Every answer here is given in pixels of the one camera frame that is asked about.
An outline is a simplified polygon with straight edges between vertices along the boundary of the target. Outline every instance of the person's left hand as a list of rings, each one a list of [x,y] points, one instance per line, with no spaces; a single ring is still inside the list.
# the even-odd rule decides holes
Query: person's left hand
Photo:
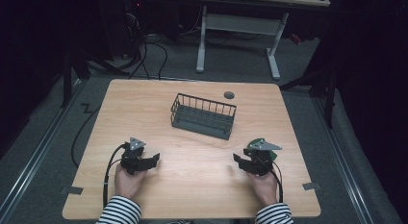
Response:
[[[141,181],[146,174],[147,170],[144,170],[135,172],[134,175],[131,175],[119,163],[116,167],[115,173],[116,195],[123,196],[134,201],[136,194],[139,191]]]

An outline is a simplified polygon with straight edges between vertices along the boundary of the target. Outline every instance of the striped sleeve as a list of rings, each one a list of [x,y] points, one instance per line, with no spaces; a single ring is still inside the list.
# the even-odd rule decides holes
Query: striped sleeve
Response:
[[[140,217],[141,209],[137,203],[128,198],[116,195],[111,198],[96,224],[137,224],[140,221]]]
[[[292,213],[285,203],[269,205],[256,214],[256,224],[286,224],[293,223]]]

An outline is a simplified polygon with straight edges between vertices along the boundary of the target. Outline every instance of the person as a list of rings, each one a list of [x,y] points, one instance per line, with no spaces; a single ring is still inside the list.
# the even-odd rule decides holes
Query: person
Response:
[[[96,223],[139,223],[141,208],[133,199],[146,174],[147,170],[130,175],[118,164],[115,172],[115,196],[111,198]],[[277,182],[274,176],[270,172],[262,177],[248,172],[246,174],[264,205],[256,214],[256,223],[293,223],[288,205],[278,203],[276,199]]]

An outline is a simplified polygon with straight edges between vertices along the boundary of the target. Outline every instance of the wire basket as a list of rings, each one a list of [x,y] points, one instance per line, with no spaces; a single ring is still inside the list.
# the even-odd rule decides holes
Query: wire basket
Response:
[[[237,107],[178,93],[171,107],[171,126],[229,139]]]

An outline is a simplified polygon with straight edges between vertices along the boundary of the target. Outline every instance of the gray floor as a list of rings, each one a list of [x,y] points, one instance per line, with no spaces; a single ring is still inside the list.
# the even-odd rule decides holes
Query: gray floor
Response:
[[[159,40],[159,37],[151,37],[150,41],[153,40]],[[211,43],[224,41],[224,38],[209,38]],[[257,48],[251,45],[242,47],[240,46],[242,41],[241,38],[229,38],[221,45],[208,44],[206,69],[204,73],[198,74],[195,72],[197,40],[179,39],[174,42],[163,38],[157,43],[162,45],[168,54],[162,71],[163,80],[181,78],[283,85],[302,75],[319,44],[317,39],[298,45],[288,39],[281,40],[276,53],[281,80],[274,81],[271,79],[265,51],[258,48],[266,43],[266,37],[250,40],[249,43],[256,44]],[[147,50],[146,70],[151,76],[157,76],[165,60],[165,52],[155,45],[147,45]],[[143,70],[138,70],[137,78],[144,79],[143,74]],[[107,86],[114,78],[118,77],[106,72],[92,71],[91,78],[76,87],[78,96],[66,112],[60,128],[47,143],[49,149],[40,167],[35,169],[36,174],[31,183],[25,192],[21,193],[21,197],[17,197],[16,200],[19,202],[13,208],[9,223],[94,223],[94,220],[72,221],[62,217],[66,195],[61,194],[61,188],[70,186],[75,177],[76,168],[70,159],[71,145],[89,117],[89,114],[84,112],[85,107],[82,104],[88,103],[90,111],[100,106]],[[283,91],[282,94],[312,181],[321,186],[321,189],[316,191],[321,215],[314,218],[297,217],[296,223],[401,223],[360,148],[339,94],[337,93],[333,113],[334,129],[329,131],[321,121],[320,100],[310,98],[306,87]],[[0,201],[6,200],[24,166],[35,154],[38,145],[43,143],[41,141],[52,121],[59,112],[62,112],[60,109],[62,95],[63,85],[62,81],[59,81],[33,112],[29,124],[12,149],[0,161],[2,178]],[[77,162],[82,157],[95,119],[96,116],[87,123],[76,142]],[[333,142],[341,147],[347,169],[352,172],[357,189],[365,201],[369,214],[363,216],[369,216],[368,221],[362,221],[358,206],[350,198],[348,182],[342,173],[344,166],[338,164],[338,153],[333,150]],[[160,223],[163,220],[146,222]],[[230,220],[196,220],[196,222],[230,223]]]

